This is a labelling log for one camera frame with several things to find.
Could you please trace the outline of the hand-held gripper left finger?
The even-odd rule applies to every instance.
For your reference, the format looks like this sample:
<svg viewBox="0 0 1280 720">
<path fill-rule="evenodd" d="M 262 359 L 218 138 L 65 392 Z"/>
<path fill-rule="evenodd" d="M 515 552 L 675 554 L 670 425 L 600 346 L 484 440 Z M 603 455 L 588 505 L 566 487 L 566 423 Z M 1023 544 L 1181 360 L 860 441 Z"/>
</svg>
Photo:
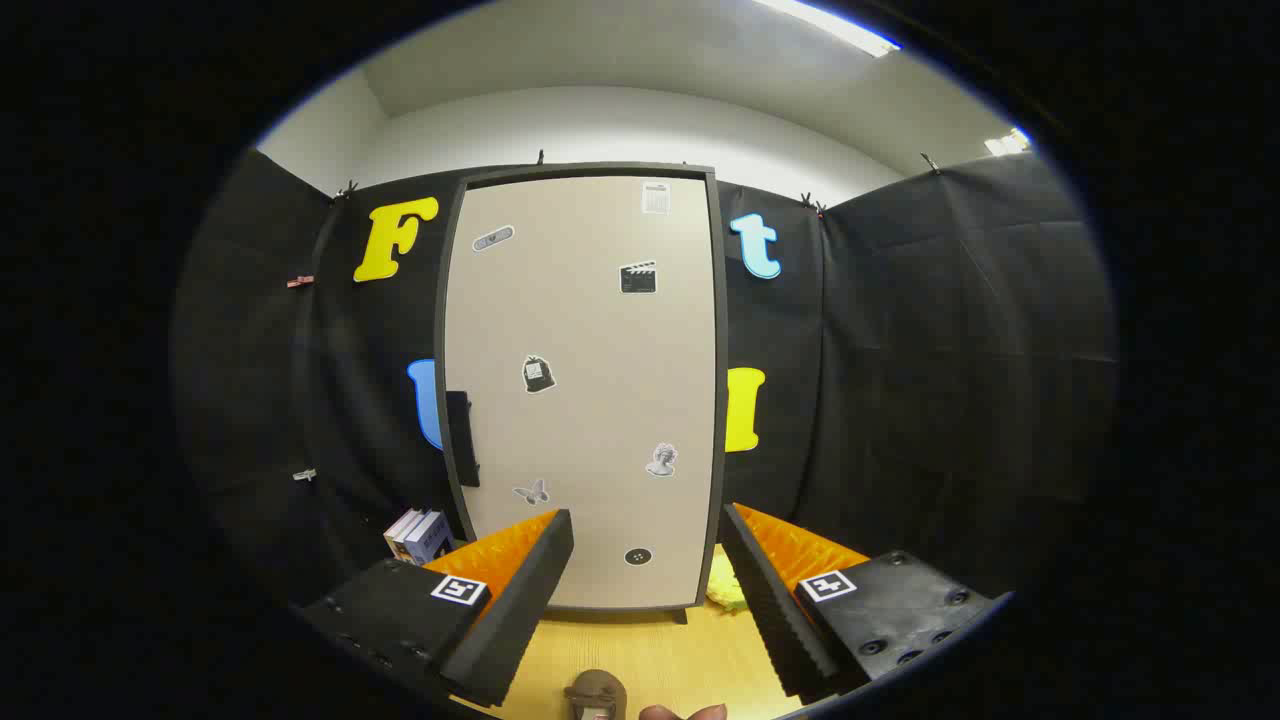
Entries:
<svg viewBox="0 0 1280 720">
<path fill-rule="evenodd" d="M 330 644 L 413 697 L 506 701 L 573 551 L 568 510 L 424 565 L 374 564 L 300 611 Z"/>
</svg>

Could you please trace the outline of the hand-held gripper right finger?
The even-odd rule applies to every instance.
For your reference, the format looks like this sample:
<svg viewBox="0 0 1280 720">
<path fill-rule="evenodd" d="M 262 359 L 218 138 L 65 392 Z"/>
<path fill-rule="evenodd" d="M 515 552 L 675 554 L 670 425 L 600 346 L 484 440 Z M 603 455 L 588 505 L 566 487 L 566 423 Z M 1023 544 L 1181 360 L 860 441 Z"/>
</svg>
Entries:
<svg viewBox="0 0 1280 720">
<path fill-rule="evenodd" d="M 723 548 L 783 692 L 805 705 L 893 682 L 1000 614 L 914 553 L 865 556 L 741 503 Z"/>
</svg>

